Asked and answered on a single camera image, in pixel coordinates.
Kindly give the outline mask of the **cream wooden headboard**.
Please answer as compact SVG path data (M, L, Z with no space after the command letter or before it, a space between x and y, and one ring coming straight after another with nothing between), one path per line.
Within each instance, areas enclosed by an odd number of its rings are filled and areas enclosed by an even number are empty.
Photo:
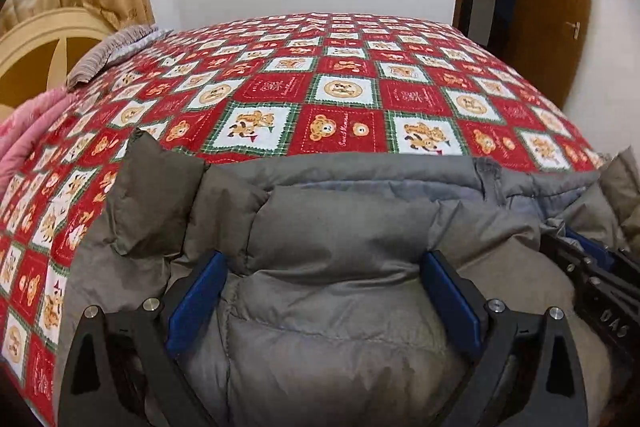
M1 118L61 87L79 59L115 29L83 8L38 14L1 37Z

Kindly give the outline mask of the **pink folded blanket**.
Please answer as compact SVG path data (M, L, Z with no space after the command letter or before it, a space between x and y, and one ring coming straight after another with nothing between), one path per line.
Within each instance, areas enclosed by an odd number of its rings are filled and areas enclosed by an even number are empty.
M1 196L40 139L58 129L79 94L54 88L26 101L1 124Z

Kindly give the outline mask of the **brown wooden door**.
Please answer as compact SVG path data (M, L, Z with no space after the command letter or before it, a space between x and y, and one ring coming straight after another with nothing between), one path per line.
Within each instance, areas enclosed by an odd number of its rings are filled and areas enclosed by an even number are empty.
M582 58L591 0L515 0L503 62L563 107Z

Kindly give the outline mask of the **red patchwork bear bedspread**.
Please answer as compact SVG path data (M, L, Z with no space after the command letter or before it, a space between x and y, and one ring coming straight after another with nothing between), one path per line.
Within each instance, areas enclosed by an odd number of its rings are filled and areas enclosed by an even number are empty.
M134 129L215 164L359 152L488 157L525 172L601 165L515 69L456 28L410 17L173 31L72 92L1 196L1 364L46 425L70 264Z

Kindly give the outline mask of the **grey puffer jacket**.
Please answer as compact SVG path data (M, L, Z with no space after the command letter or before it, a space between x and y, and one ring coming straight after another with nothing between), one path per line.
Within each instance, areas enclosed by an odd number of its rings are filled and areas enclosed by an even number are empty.
M588 424L639 421L639 365L574 310L574 285L541 252L569 228L639 263L639 169L520 173L495 161L329 154L215 166L131 133L66 284L55 403L82 314L164 297L218 251L227 280L178 365L213 426L434 426L469 364L420 281L439 251L487 299L562 309Z

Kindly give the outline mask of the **striped grey pillow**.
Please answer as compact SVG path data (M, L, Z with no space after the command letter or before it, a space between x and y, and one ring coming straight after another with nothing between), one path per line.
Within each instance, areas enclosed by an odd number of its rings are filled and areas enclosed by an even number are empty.
M66 91L72 92L82 84L89 83L104 69L127 61L171 33L171 29L159 28L155 24L132 25L116 31L100 41L75 64L66 76Z

